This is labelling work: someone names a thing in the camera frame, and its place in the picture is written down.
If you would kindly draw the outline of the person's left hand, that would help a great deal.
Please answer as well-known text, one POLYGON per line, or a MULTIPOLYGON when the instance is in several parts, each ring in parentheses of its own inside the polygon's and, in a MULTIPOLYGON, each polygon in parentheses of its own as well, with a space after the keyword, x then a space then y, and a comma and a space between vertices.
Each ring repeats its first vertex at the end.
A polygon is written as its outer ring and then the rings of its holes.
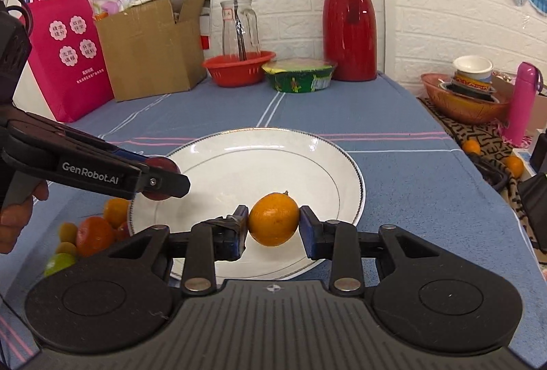
POLYGON ((1 210, 0 253, 9 254, 13 251, 22 229, 30 222, 34 201, 47 200, 49 190, 47 183, 41 181, 34 193, 27 197, 24 203, 10 205, 1 210))

